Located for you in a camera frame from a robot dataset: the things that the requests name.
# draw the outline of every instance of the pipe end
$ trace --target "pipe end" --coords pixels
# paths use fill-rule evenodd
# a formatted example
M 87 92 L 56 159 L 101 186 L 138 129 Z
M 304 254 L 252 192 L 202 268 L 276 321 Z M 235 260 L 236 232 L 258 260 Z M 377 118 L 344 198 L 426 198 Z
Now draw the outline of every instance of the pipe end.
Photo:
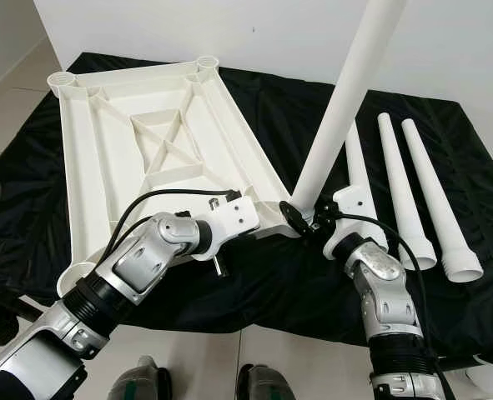
M 52 73 L 46 82 L 56 98 L 59 97 L 59 88 L 61 86 L 74 86 L 76 83 L 76 76 L 68 71 L 59 71 Z
M 457 248 L 443 253 L 443 267 L 449 281 L 467 283 L 483 275 L 478 257 L 469 248 Z
M 382 120 L 390 122 L 390 115 L 387 112 L 378 114 L 378 122 L 381 123 Z
M 423 236 L 419 236 L 404 237 L 404 240 L 414 253 L 421 271 L 430 269 L 437 264 L 437 256 L 435 255 L 433 245 L 428 239 Z M 401 245 L 398 246 L 398 254 L 400 255 L 400 263 L 402 264 L 402 267 L 409 271 L 414 271 L 415 267 L 410 260 L 410 256 Z
M 215 56 L 201 56 L 196 60 L 199 71 L 218 69 L 220 61 Z
M 402 128 L 404 127 L 407 127 L 409 129 L 416 129 L 415 121 L 413 121 L 412 118 L 406 118 L 404 121 L 402 121 Z

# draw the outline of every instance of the black cloth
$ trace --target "black cloth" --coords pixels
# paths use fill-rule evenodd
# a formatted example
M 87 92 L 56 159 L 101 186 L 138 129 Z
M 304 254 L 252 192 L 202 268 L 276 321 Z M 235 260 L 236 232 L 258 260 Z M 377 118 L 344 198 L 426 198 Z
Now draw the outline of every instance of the black cloth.
M 73 73 L 154 65 L 84 53 Z M 333 86 L 220 68 L 220 76 L 291 193 Z M 424 272 L 431 332 L 442 355 L 493 351 L 493 162 L 456 102 L 369 91 L 357 115 L 378 217 L 395 227 L 376 117 L 388 112 L 426 236 L 440 248 L 400 130 L 414 118 L 465 238 L 484 276 L 455 284 L 439 266 Z M 0 295 L 55 298 L 69 264 L 69 235 L 58 100 L 49 93 L 0 157 Z M 348 184 L 341 152 L 323 193 Z M 396 246 L 390 246 L 393 255 Z M 153 329 L 232 332 L 251 323 L 314 338 L 365 344 L 360 300 L 340 265 L 318 243 L 274 236 L 230 243 L 231 276 L 211 262 L 171 268 L 125 323 Z M 419 304 L 414 273 L 408 288 Z

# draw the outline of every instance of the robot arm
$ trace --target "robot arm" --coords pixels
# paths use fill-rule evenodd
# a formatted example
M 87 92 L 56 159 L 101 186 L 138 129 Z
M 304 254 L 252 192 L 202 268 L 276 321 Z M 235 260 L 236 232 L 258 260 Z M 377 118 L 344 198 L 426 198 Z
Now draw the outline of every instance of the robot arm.
M 211 259 L 222 244 L 258 226 L 248 197 L 196 218 L 154 215 L 8 345 L 0 355 L 0 383 L 18 394 L 0 398 L 73 398 L 87 377 L 82 360 L 99 353 L 177 258 Z
M 405 289 L 404 268 L 378 244 L 357 233 L 342 239 L 334 255 L 345 263 L 345 272 L 361 296 L 375 399 L 444 400 L 415 305 Z
M 282 202 L 279 206 L 294 230 L 325 243 L 324 256 L 345 265 L 345 273 L 360 294 L 375 399 L 445 400 L 415 305 L 405 288 L 404 268 L 372 238 L 358 234 L 362 221 L 340 216 L 361 214 L 366 201 L 363 188 L 348 186 L 336 192 L 333 200 L 318 210 L 310 225 L 292 205 Z

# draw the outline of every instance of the white tube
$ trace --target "white tube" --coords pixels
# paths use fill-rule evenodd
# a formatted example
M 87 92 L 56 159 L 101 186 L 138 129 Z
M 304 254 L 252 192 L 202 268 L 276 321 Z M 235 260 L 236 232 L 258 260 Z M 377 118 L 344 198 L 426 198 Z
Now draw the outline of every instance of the white tube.
M 381 113 L 378 116 L 378 124 L 398 233 L 409 244 L 420 269 L 430 269 L 437 263 L 437 256 L 433 245 L 424 235 L 389 114 Z M 405 269 L 415 270 L 410 256 L 403 247 L 398 246 L 398 254 Z
M 365 190 L 366 199 L 363 201 L 363 211 L 361 215 L 377 219 L 376 209 L 374 207 L 374 199 L 370 191 L 369 177 L 366 173 L 365 159 L 363 158 L 363 150 L 361 149 L 360 135 L 357 132 L 355 121 L 348 131 L 346 137 L 346 160 L 348 163 L 348 175 L 350 185 L 359 185 Z M 360 234 L 363 238 L 373 238 L 382 248 L 387 250 L 387 238 L 383 229 L 372 223 L 363 223 L 361 225 Z
M 369 0 L 290 199 L 312 221 L 320 195 L 407 0 Z
M 487 363 L 485 365 L 467 368 L 465 375 L 482 392 L 493 393 L 493 364 Z
M 56 98 L 59 98 L 59 88 L 61 86 L 76 86 L 76 76 L 68 71 L 52 73 L 46 82 Z
M 466 244 L 415 123 L 412 119 L 406 119 L 402 122 L 402 128 L 439 238 L 446 276 L 457 283 L 474 281 L 483 275 L 483 270 L 478 257 Z

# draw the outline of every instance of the white plastic table frame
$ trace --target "white plastic table frame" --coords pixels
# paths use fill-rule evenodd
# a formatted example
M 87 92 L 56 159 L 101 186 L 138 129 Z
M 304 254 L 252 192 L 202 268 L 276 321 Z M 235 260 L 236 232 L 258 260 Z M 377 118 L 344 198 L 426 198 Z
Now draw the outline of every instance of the white plastic table frame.
M 125 208 L 156 189 L 238 189 L 254 201 L 258 236 L 296 236 L 279 212 L 279 201 L 290 195 L 220 79 L 218 65 L 217 58 L 204 56 L 48 77 L 60 102 L 72 265 L 96 262 Z M 157 212 L 206 213 L 209 199 L 151 197 L 135 208 L 126 228 Z

